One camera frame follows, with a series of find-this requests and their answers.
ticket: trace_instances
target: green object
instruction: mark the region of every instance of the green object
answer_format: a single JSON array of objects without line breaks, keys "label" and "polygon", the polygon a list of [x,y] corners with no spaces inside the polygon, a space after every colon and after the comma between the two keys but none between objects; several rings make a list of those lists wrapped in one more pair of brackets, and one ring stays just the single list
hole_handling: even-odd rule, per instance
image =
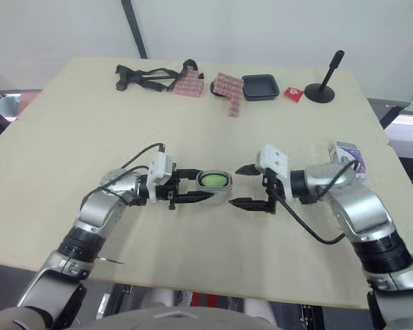
[{"label": "green object", "polygon": [[224,187],[228,184],[228,178],[221,174],[208,174],[200,179],[204,187]]}]

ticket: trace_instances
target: black square dish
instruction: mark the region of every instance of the black square dish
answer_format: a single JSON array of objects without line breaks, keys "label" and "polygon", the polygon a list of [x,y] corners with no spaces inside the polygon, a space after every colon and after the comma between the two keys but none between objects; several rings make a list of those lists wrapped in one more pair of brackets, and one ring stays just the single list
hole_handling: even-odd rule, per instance
[{"label": "black square dish", "polygon": [[248,101],[273,100],[280,90],[271,74],[243,76],[243,94]]}]

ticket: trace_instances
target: wooden table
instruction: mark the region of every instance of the wooden table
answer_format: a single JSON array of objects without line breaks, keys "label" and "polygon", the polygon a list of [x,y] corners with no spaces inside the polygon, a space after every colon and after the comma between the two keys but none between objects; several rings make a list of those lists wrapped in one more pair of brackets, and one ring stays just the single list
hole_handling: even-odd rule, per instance
[{"label": "wooden table", "polygon": [[[164,142],[179,168],[233,173],[254,162],[266,143],[290,156],[292,169],[329,162],[334,140],[359,146],[366,184],[382,198],[413,252],[413,187],[363,92],[349,71],[337,70],[328,104],[305,96],[242,103],[209,92],[218,72],[272,74],[280,89],[319,82],[326,69],[212,65],[201,98],[130,85],[116,91],[117,64],[148,70],[181,63],[165,60],[77,58],[0,136],[0,264],[37,270],[78,214],[82,196],[100,178],[143,147]],[[155,155],[142,156],[148,164]],[[265,198],[260,177],[234,175],[232,198]],[[277,214],[219,206],[149,203],[126,210],[93,278],[121,283],[263,298],[315,305],[366,307],[368,287],[347,240],[325,246],[280,205]],[[325,203],[291,206],[326,239],[339,234]]]}]

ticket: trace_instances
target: small red box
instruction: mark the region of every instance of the small red box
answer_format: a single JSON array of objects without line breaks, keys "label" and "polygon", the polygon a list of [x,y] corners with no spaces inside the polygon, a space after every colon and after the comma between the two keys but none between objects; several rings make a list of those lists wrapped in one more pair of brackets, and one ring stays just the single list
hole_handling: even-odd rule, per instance
[{"label": "small red box", "polygon": [[303,91],[294,88],[294,87],[288,87],[286,91],[284,91],[284,95],[287,98],[290,98],[291,100],[294,100],[295,102],[300,101],[301,96],[303,95]]}]

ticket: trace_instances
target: gray floor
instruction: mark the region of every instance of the gray floor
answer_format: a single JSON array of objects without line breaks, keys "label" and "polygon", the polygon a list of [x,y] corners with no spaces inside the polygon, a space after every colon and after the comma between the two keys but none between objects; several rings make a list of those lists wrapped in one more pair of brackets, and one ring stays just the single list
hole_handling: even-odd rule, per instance
[{"label": "gray floor", "polygon": [[[0,310],[13,307],[17,303],[34,272],[23,269],[0,266]],[[103,295],[109,293],[112,283],[86,280],[84,286],[87,295],[78,313],[82,325],[95,320],[98,306]],[[286,330],[302,330],[301,311],[299,305],[272,302],[273,311],[279,327]],[[367,310],[341,309],[324,307],[324,322],[326,329],[364,329],[373,330]]]}]

